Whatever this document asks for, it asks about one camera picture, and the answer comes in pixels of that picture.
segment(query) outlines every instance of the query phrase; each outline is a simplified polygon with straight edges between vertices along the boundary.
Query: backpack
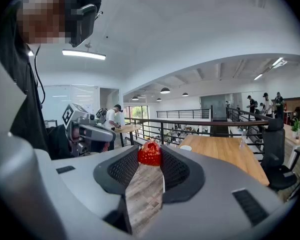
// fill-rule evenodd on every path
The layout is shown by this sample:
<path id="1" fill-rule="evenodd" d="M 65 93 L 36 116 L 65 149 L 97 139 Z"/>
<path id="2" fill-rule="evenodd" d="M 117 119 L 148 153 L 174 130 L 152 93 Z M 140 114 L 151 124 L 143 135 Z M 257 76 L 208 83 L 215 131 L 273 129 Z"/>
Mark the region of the backpack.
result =
<path id="1" fill-rule="evenodd" d="M 102 124 L 105 123 L 105 121 L 106 121 L 105 116 L 106 116 L 107 111 L 108 111 L 108 109 L 105 109 L 105 108 L 102 108 L 102 109 L 100 108 L 98 110 L 98 112 L 95 115 L 96 118 L 99 118 L 98 123 L 102 123 Z"/>

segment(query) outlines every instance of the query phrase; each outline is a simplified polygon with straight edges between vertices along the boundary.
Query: white cup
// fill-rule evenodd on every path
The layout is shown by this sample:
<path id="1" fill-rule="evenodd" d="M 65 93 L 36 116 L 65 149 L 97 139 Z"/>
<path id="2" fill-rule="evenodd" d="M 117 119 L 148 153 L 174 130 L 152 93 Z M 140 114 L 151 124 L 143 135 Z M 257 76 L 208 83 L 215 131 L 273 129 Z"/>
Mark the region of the white cup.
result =
<path id="1" fill-rule="evenodd" d="M 191 151 L 192 148 L 190 146 L 181 146 L 181 149 Z"/>

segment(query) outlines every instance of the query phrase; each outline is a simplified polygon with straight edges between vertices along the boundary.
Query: potted plant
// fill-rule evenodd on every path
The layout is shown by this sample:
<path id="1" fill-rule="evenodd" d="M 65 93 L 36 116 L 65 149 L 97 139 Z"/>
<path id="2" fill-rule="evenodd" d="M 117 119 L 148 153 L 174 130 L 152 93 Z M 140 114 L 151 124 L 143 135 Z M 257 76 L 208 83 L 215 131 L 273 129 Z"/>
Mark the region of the potted plant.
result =
<path id="1" fill-rule="evenodd" d="M 300 121 L 298 119 L 295 120 L 294 125 L 292 126 L 292 137 L 296 138 L 300 130 Z"/>

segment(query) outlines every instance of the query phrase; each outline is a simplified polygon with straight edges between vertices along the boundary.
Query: wooden table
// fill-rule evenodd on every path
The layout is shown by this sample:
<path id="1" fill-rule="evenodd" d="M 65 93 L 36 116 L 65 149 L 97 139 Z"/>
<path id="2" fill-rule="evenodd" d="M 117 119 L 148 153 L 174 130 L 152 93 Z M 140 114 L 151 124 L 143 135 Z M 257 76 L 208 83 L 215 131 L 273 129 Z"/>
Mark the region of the wooden table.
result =
<path id="1" fill-rule="evenodd" d="M 300 147 L 300 138 L 299 138 L 299 141 L 297 141 L 296 138 L 293 138 L 291 126 L 284 124 L 284 130 L 285 130 L 285 141 L 293 147 L 292 153 L 290 156 L 290 160 L 287 164 L 287 167 L 291 168 L 292 164 L 295 160 L 295 156 L 296 156 L 296 153 L 294 152 L 294 150 L 296 150 L 297 148 Z"/>
<path id="2" fill-rule="evenodd" d="M 234 164 L 261 184 L 268 186 L 269 180 L 260 163 L 247 145 L 240 148 L 240 142 L 240 138 L 188 135 L 179 147 L 187 145 L 192 148 L 192 152 Z"/>
<path id="3" fill-rule="evenodd" d="M 134 141 L 133 141 L 133 131 L 139 130 L 141 128 L 141 125 L 137 125 L 137 124 L 128 124 L 128 125 L 122 125 L 121 128 L 115 128 L 115 132 L 116 133 L 120 133 L 120 138 L 121 138 L 121 145 L 122 147 L 124 147 L 124 143 L 123 143 L 123 136 L 122 134 L 124 133 L 130 133 L 130 141 L 131 141 L 131 145 L 134 145 Z"/>

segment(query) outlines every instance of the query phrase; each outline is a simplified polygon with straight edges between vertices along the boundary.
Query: black pendant lamp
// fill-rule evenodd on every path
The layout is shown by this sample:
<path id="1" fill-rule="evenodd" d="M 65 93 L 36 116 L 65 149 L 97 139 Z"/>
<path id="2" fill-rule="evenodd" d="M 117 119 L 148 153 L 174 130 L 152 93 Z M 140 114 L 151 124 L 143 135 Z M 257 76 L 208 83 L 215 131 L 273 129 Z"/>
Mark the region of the black pendant lamp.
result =
<path id="1" fill-rule="evenodd" d="M 162 90 L 161 90 L 161 93 L 162 94 L 169 94 L 170 93 L 170 90 L 166 87 L 164 87 Z"/>

